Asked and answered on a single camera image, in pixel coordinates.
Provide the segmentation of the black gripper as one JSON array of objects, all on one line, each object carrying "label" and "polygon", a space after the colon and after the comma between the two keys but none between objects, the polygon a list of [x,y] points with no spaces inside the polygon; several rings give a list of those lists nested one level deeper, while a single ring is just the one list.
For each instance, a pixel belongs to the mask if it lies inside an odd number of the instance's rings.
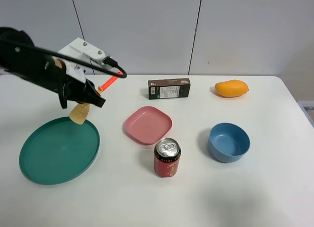
[{"label": "black gripper", "polygon": [[86,95],[83,103],[93,104],[97,107],[104,105],[105,99],[100,97],[100,93],[92,81],[80,82],[67,75],[66,70],[64,61],[45,55],[43,66],[36,73],[36,84],[56,93],[62,108],[67,108],[67,101],[81,101],[82,96],[79,94],[83,90]]}]

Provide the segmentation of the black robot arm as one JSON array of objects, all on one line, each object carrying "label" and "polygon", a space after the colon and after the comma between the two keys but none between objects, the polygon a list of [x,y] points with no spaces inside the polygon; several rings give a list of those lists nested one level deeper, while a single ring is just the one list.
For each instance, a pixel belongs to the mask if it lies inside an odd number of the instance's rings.
[{"label": "black robot arm", "polygon": [[0,28],[0,66],[6,72],[58,94],[61,107],[67,101],[90,103],[102,107],[105,103],[93,82],[81,82],[68,75],[66,62],[49,54],[30,50],[35,47],[24,32],[10,27]]}]

